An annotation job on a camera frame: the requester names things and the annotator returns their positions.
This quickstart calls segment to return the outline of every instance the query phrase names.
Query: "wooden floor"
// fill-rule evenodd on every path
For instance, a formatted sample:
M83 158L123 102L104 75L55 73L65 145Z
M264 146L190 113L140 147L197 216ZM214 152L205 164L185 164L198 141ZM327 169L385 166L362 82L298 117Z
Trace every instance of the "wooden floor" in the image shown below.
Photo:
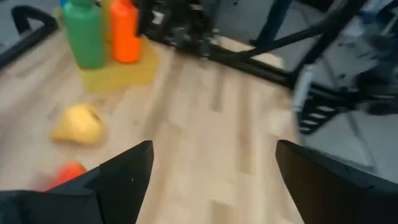
M84 91L62 34L1 71L0 189L34 189L66 161L91 169L152 139L154 168L138 223L302 223L274 155L278 139L297 141L287 91L154 46L155 82L113 93ZM272 55L261 60L283 66ZM81 102L102 112L105 142L52 142L63 108Z

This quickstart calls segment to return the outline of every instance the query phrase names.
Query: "green bottle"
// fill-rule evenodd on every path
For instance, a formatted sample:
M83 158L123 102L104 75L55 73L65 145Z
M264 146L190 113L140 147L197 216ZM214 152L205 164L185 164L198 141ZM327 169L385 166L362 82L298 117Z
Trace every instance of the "green bottle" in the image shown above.
M103 20L94 0L68 0L63 8L70 48L81 68L105 64Z

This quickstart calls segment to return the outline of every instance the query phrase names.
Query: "orange object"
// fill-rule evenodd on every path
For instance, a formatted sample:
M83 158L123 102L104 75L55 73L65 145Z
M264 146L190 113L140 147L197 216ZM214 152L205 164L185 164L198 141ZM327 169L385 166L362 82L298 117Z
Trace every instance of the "orange object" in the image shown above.
M58 170L57 177L51 181L49 189L61 185L69 180L72 180L86 172L86 168L78 162L70 162L61 166Z
M115 0L111 5L112 53L122 63L139 59L141 40L136 36L138 9L130 0Z

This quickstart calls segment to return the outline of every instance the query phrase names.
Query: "yellow block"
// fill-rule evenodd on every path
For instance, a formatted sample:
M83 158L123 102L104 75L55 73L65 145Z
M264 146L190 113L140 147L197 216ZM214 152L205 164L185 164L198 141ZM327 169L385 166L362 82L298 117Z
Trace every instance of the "yellow block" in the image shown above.
M111 46L107 44L105 66L97 69L81 69L81 79L88 91L112 91L126 88L133 84L148 84L155 78L159 58L150 44L142 36L141 55L136 63L123 64L111 56Z

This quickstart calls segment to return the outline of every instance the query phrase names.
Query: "orange bottle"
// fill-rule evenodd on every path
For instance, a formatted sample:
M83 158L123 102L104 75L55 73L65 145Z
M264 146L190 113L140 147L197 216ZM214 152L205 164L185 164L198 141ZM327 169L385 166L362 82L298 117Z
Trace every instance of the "orange bottle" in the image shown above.
M113 58L122 63L139 59L141 40L136 36L138 9L131 0L115 0L111 5Z

